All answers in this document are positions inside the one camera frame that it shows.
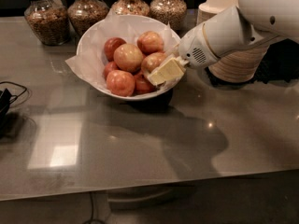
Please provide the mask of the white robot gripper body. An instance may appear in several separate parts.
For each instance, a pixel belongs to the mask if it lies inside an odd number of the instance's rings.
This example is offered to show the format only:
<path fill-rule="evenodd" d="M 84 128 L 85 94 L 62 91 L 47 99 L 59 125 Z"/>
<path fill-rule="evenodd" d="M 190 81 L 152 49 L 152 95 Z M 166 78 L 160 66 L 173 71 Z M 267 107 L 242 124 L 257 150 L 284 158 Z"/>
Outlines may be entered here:
<path fill-rule="evenodd" d="M 194 69 L 208 67 L 219 59 L 208 45 L 203 23 L 192 28 L 181 38 L 178 53 Z"/>

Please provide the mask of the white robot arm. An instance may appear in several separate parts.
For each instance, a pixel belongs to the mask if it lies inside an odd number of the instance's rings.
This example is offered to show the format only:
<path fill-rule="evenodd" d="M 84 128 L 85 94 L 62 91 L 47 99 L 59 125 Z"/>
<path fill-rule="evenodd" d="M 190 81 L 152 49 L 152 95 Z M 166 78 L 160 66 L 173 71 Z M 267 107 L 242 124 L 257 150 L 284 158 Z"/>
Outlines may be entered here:
<path fill-rule="evenodd" d="M 208 67 L 235 51 L 286 38 L 299 43 L 299 0 L 238 0 L 187 32 L 146 78 L 159 86 L 181 79 L 188 66 Z"/>

